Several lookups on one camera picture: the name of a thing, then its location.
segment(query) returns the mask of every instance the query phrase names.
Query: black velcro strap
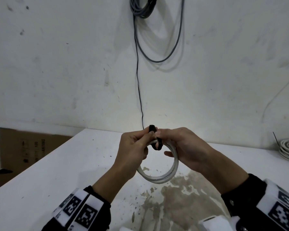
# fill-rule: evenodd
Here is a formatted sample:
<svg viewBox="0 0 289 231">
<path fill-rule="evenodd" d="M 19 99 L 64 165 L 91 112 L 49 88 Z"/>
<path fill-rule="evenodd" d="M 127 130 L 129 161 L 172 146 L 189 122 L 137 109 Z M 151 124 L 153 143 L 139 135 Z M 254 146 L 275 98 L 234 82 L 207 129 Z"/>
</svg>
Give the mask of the black velcro strap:
<svg viewBox="0 0 289 231">
<path fill-rule="evenodd" d="M 154 125 L 150 125 L 149 126 L 149 132 L 154 131 L 154 133 L 156 132 L 156 128 Z M 163 147 L 163 142 L 161 138 L 157 138 L 158 139 L 158 149 L 156 149 L 155 147 L 155 143 L 152 143 L 151 146 L 153 147 L 154 150 L 161 150 Z"/>
</svg>

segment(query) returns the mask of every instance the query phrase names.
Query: cardboard box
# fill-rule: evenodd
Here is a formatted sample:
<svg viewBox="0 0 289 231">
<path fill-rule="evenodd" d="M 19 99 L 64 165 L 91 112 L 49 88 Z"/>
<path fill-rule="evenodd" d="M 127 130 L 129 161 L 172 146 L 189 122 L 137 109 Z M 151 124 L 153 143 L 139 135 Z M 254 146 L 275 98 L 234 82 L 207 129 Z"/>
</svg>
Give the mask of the cardboard box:
<svg viewBox="0 0 289 231">
<path fill-rule="evenodd" d="M 1 168 L 13 173 L 0 175 L 0 186 L 61 146 L 70 136 L 50 135 L 0 128 Z"/>
</svg>

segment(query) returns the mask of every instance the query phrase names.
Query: white table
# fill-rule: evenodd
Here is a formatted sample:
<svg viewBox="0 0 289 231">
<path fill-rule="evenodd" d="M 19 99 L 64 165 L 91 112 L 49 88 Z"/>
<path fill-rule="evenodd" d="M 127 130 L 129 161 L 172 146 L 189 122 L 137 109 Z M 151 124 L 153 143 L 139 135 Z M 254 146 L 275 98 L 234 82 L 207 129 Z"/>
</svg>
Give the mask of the white table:
<svg viewBox="0 0 289 231">
<path fill-rule="evenodd" d="M 51 212 L 70 192 L 76 187 L 92 185 L 111 167 L 120 136 L 117 132 L 85 129 L 2 186 L 0 231 L 41 230 L 50 220 Z M 289 162 L 280 158 L 277 152 L 220 144 L 212 146 L 246 171 L 261 179 L 269 178 L 289 191 Z M 142 167 L 150 168 L 146 171 L 148 174 L 160 175 L 171 164 L 172 159 L 149 147 L 148 158 Z M 177 177 L 164 185 L 154 185 L 136 173 L 112 203 L 110 230 L 118 230 L 121 226 L 133 230 L 153 230 L 157 226 L 163 230 L 167 228 L 165 223 L 187 227 L 196 222 L 182 217 L 190 212 L 191 208 L 187 207 L 192 206 L 196 217 L 197 211 L 206 207 L 211 209 L 204 215 L 225 210 L 218 193 L 203 178 L 189 172 L 180 164 Z"/>
</svg>

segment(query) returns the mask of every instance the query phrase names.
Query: black sleeve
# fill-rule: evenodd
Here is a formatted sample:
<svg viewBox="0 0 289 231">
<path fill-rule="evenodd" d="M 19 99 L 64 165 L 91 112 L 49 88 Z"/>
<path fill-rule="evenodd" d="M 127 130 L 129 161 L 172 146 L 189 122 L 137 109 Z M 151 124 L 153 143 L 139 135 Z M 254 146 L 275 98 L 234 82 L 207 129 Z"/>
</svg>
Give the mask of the black sleeve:
<svg viewBox="0 0 289 231">
<path fill-rule="evenodd" d="M 103 197 L 101 197 L 98 193 L 96 193 L 92 186 L 88 186 L 84 189 L 84 191 L 88 192 L 89 194 L 93 195 L 94 197 L 98 198 L 102 202 L 104 202 L 104 205 L 100 209 L 99 213 L 97 214 L 95 220 L 93 221 L 90 231 L 91 230 L 99 230 L 99 231 L 105 231 L 109 229 L 109 224 L 111 221 L 111 214 L 110 214 L 110 203 L 105 200 Z M 59 222 L 55 218 L 52 218 L 42 229 L 42 231 L 48 231 L 48 230 L 57 230 L 57 231 L 66 231 L 68 229 L 69 225 L 66 225 L 66 227 L 62 227 Z"/>
<path fill-rule="evenodd" d="M 264 181 L 249 174 L 248 179 L 237 188 L 222 194 L 230 215 L 240 217 L 236 226 L 237 230 L 283 230 L 256 207 L 265 195 L 266 187 L 267 184 Z"/>
</svg>

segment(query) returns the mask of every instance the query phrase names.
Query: left hand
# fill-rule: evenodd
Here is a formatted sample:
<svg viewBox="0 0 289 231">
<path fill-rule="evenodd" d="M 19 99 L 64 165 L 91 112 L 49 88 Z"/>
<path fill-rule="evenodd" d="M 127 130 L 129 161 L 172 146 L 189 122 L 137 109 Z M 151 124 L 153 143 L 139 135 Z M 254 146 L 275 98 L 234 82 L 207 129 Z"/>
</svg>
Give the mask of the left hand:
<svg viewBox="0 0 289 231">
<path fill-rule="evenodd" d="M 122 172 L 126 180 L 134 177 L 142 160 L 147 158 L 147 145 L 153 140 L 156 140 L 156 136 L 153 131 L 149 132 L 149 127 L 142 131 L 123 133 L 113 167 Z"/>
</svg>

